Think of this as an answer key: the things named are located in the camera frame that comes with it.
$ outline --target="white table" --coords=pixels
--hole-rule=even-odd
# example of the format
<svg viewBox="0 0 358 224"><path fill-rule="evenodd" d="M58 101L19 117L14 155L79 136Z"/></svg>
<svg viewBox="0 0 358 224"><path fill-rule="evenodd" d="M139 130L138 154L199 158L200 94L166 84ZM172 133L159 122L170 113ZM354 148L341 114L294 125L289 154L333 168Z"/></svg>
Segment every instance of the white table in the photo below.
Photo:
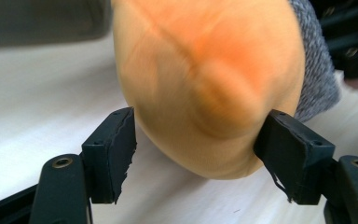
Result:
<svg viewBox="0 0 358 224"><path fill-rule="evenodd" d="M42 165L81 144L126 106L113 37L57 46L0 49L0 200L37 183ZM358 91L308 122L358 155ZM324 223L317 206L288 203L265 168L232 181L206 180L167 159L137 128L138 149L117 205L95 204L95 223Z"/></svg>

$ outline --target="gray sock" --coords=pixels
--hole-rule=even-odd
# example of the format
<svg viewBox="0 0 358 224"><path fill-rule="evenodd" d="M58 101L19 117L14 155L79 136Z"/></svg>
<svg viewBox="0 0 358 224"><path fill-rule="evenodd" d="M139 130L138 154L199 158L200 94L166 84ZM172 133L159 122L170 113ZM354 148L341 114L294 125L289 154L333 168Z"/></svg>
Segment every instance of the gray sock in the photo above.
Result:
<svg viewBox="0 0 358 224"><path fill-rule="evenodd" d="M289 0L301 26L306 69L295 118L307 121L333 107L340 98L334 67L321 26L308 0Z"/></svg>

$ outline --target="white surface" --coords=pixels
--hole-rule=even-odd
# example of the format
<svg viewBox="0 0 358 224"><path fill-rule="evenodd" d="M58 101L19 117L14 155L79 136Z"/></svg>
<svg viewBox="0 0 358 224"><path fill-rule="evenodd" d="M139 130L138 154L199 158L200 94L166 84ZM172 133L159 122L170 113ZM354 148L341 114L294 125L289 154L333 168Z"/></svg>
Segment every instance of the white surface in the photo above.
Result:
<svg viewBox="0 0 358 224"><path fill-rule="evenodd" d="M334 109L308 122L358 155L358 91L343 89ZM125 107L112 36L80 44L0 49L0 200L37 183L54 156L80 145ZM138 149L117 205L93 205L95 223L324 223L318 206L288 203L266 169L232 181L182 169L137 129Z"/></svg>

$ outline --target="blurry background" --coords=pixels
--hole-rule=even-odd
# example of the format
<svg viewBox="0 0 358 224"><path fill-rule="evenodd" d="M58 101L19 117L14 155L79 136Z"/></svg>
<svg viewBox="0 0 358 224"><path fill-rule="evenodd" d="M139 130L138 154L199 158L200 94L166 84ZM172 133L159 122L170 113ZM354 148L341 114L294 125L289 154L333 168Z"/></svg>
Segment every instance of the blurry background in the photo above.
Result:
<svg viewBox="0 0 358 224"><path fill-rule="evenodd" d="M36 184L52 157L80 153L125 106L111 35L0 49L0 200ZM307 125L337 146L336 159L358 155L358 91L342 86L341 102ZM117 205L94 204L95 223L324 223L324 199L287 202L264 168L239 180L206 180L167 159L139 128L137 142Z"/></svg>

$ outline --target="dark object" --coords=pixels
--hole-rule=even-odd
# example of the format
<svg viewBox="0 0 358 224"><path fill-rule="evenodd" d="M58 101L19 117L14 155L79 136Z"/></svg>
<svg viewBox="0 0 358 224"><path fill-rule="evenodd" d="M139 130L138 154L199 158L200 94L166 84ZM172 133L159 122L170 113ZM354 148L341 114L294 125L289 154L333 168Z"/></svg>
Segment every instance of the dark object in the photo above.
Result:
<svg viewBox="0 0 358 224"><path fill-rule="evenodd" d="M289 202L317 204L326 197L327 223L358 223L358 157L332 159L334 145L301 122L272 110L255 142L264 162Z"/></svg>
<svg viewBox="0 0 358 224"><path fill-rule="evenodd" d="M358 0L310 0L336 69L358 77Z"/></svg>
<svg viewBox="0 0 358 224"><path fill-rule="evenodd" d="M0 47L94 39L111 20L110 0L0 0Z"/></svg>
<svg viewBox="0 0 358 224"><path fill-rule="evenodd" d="M88 138L80 156L51 159L37 186L0 201L0 223L92 223L90 198L117 201L135 149L133 108L120 109Z"/></svg>

